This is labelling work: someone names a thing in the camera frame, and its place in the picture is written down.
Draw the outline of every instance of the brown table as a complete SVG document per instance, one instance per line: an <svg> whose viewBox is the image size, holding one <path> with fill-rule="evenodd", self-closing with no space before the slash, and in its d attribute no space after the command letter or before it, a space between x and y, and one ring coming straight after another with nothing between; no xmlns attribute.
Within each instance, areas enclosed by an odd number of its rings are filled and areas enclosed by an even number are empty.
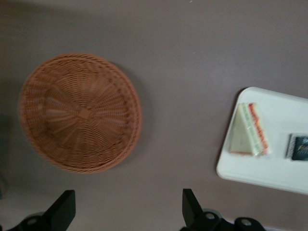
<svg viewBox="0 0 308 231"><path fill-rule="evenodd" d="M69 231L179 230L182 188L233 220L308 229L308 196L228 180L218 155L240 90L308 98L308 2L25 0L0 2L0 114L12 118L0 174L9 185L0 223L11 228L75 189ZM43 61L67 52L110 60L141 98L140 141L121 164L80 175L37 155L19 126L20 87Z"/></svg>

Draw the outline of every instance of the tabletop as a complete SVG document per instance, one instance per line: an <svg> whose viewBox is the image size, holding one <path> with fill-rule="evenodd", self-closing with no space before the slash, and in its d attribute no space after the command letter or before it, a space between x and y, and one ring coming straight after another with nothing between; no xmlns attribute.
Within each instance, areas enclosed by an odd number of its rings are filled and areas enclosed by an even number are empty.
<svg viewBox="0 0 308 231"><path fill-rule="evenodd" d="M184 226L181 193L227 220L308 229L308 196L219 178L216 165L238 93L259 87L308 98L308 2L267 0L0 1L0 200L4 230L76 190L69 231ZM143 125L133 152L98 174L40 157L23 135L18 97L42 62L98 55L127 74Z"/></svg>

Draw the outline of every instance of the round wicker basket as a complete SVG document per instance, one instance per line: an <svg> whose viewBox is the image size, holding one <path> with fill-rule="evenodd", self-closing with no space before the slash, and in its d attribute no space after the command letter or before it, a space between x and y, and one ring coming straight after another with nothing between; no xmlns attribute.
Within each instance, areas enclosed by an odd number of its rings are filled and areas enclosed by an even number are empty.
<svg viewBox="0 0 308 231"><path fill-rule="evenodd" d="M71 172L115 166L141 131L133 85L116 66L90 54L62 54L40 65L24 83L19 115L33 148Z"/></svg>

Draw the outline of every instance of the wicker basket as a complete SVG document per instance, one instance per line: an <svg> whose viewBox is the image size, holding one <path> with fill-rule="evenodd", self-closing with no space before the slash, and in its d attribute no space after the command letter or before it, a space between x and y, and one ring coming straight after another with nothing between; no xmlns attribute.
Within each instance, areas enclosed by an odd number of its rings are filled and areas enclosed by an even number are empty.
<svg viewBox="0 0 308 231"><path fill-rule="evenodd" d="M115 166L141 131L133 85L116 66L90 54L63 54L40 65L24 83L19 114L34 149L71 172Z"/></svg>

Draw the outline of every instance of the white tray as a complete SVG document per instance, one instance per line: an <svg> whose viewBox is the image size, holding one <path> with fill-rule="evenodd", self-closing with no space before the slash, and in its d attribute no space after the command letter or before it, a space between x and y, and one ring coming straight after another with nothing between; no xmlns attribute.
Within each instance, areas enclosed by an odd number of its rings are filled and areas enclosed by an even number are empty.
<svg viewBox="0 0 308 231"><path fill-rule="evenodd" d="M258 103L271 153L265 157L231 154L229 136L239 103ZM308 194L308 161L286 159L291 133L308 133L308 100L260 88L238 97L224 141L217 173L221 178Z"/></svg>

